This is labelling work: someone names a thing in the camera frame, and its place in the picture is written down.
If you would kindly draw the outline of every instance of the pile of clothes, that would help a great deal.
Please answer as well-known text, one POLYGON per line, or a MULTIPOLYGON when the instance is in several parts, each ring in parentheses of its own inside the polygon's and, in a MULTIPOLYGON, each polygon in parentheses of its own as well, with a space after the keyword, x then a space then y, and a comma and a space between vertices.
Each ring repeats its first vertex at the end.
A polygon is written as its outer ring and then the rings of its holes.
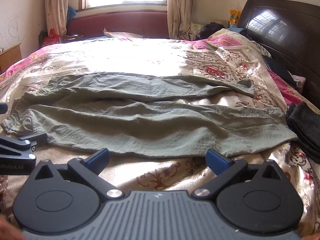
POLYGON ((286 112, 290 130, 298 135, 298 145, 314 162, 320 163, 320 115, 314 113, 305 102, 292 103, 286 112))

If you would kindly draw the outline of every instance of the curtain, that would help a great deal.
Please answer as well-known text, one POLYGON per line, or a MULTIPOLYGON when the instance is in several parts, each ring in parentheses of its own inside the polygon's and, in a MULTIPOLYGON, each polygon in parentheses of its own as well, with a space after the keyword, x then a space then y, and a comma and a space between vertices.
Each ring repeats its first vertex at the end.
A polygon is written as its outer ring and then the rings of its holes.
POLYGON ((193 21, 192 0, 168 0, 168 28, 170 39, 190 40, 193 21))
POLYGON ((48 32, 55 29, 61 38, 67 33, 68 1, 44 0, 48 32))

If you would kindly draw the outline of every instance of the red bag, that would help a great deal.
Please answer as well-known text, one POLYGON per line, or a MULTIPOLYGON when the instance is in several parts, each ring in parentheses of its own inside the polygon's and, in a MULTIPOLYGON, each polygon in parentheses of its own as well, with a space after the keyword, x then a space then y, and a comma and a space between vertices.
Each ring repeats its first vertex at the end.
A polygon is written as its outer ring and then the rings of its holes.
POLYGON ((57 35, 56 30, 51 29, 49 37, 44 38, 44 41, 42 43, 42 47, 59 43, 59 38, 60 38, 60 35, 57 35))

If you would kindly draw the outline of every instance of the floral bedspread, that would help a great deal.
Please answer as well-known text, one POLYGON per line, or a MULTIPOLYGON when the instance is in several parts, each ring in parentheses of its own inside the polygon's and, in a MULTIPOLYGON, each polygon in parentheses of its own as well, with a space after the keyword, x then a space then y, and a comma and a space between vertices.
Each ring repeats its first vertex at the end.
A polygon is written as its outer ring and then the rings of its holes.
MULTIPOLYGON (((286 103, 262 60, 259 49, 237 33, 222 31, 202 41, 162 39, 108 38, 47 46, 10 67, 0 76, 0 99, 12 106, 26 91, 45 86, 54 76, 96 71, 126 72, 155 76, 199 75, 209 79, 237 82, 250 78, 255 97, 225 91, 202 100, 183 100, 185 104, 220 104, 230 107, 280 107, 286 103)), ((51 159, 66 163, 76 152, 44 146, 35 152, 37 160, 51 159)), ((289 143, 252 155, 242 155, 249 163, 265 159, 277 161, 304 202, 304 214, 298 232, 302 235, 319 229, 318 178, 305 154, 289 143)), ((137 156, 111 156, 109 166, 100 175, 128 193, 133 189, 193 191, 215 177, 202 157, 167 160, 137 156)), ((12 203, 27 176, 1 178, 1 211, 12 221, 12 203)))

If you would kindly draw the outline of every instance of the silver bolt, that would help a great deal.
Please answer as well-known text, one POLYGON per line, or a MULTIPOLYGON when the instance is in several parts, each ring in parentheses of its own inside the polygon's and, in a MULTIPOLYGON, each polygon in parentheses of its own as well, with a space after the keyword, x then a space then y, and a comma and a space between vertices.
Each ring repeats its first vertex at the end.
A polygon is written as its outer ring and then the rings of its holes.
POLYGON ((116 197, 120 197, 122 195, 122 191, 119 189, 110 189, 107 191, 107 196, 108 197, 112 197, 112 198, 116 198, 116 197))
POLYGON ((36 156, 35 156, 34 154, 30 153, 30 154, 29 154, 29 158, 30 158, 31 160, 34 160, 34 159, 36 158, 36 156))
POLYGON ((198 188, 194 191, 194 193, 198 197, 207 197, 210 195, 210 191, 206 188, 198 188))

